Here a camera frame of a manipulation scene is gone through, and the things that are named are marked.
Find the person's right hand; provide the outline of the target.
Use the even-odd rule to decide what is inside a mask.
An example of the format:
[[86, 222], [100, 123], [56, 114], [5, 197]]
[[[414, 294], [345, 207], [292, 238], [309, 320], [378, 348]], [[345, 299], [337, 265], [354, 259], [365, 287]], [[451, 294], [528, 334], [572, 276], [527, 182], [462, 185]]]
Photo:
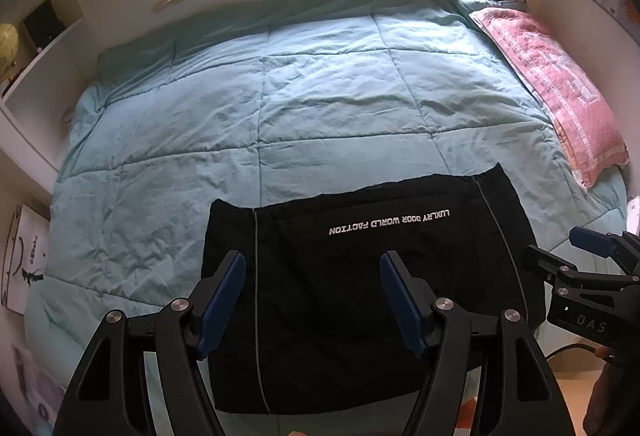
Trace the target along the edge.
[[594, 383], [582, 428], [592, 435], [639, 434], [639, 363], [605, 346], [594, 354], [605, 361]]

